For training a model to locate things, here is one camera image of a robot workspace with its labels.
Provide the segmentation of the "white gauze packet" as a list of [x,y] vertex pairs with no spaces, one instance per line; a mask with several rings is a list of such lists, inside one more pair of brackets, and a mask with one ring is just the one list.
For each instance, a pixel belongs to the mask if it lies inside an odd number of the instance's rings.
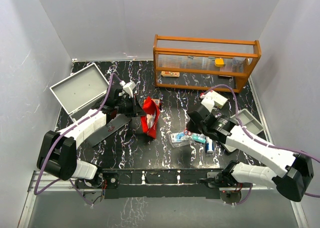
[[156,113],[146,115],[146,124],[149,129],[154,125],[155,120],[156,120]]

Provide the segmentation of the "red first aid pouch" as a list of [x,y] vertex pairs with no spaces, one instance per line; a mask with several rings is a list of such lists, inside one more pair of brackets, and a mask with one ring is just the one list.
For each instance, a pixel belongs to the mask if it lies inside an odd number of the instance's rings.
[[160,115],[159,107],[154,100],[147,97],[142,109],[145,112],[145,115],[140,118],[142,131],[155,139],[157,136],[157,122]]

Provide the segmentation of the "clear bag blue items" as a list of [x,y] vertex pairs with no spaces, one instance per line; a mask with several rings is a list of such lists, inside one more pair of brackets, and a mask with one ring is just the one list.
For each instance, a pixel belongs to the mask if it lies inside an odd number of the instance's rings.
[[189,145],[192,141],[191,135],[187,132],[169,134],[169,142],[174,148]]

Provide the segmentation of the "red small scissors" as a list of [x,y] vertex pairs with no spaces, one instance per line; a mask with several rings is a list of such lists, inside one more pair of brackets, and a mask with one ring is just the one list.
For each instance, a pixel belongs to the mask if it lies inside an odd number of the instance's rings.
[[191,136],[191,135],[193,134],[192,132],[190,132],[190,131],[188,131],[188,130],[184,130],[183,133],[184,133],[185,135],[188,135],[188,136]]

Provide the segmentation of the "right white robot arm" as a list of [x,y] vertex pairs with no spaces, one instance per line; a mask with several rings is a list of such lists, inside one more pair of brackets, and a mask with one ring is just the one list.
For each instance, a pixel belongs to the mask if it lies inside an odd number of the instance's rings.
[[245,131],[240,122],[228,116],[215,116],[198,104],[187,112],[188,131],[203,134],[223,145],[243,151],[262,163],[261,166],[231,161],[209,182],[226,184],[252,183],[277,190],[285,198],[300,202],[314,177],[310,157],[297,152],[274,148],[273,144]]

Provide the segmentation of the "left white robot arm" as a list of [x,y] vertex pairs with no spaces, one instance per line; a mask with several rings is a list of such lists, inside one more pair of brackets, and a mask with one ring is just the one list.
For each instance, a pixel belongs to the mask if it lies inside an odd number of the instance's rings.
[[110,88],[104,100],[70,126],[48,131],[43,138],[36,166],[63,181],[85,179],[93,188],[103,183],[103,175],[92,163],[77,158],[77,148],[90,139],[94,145],[129,122],[145,115],[135,92],[134,82],[121,82],[121,89]]

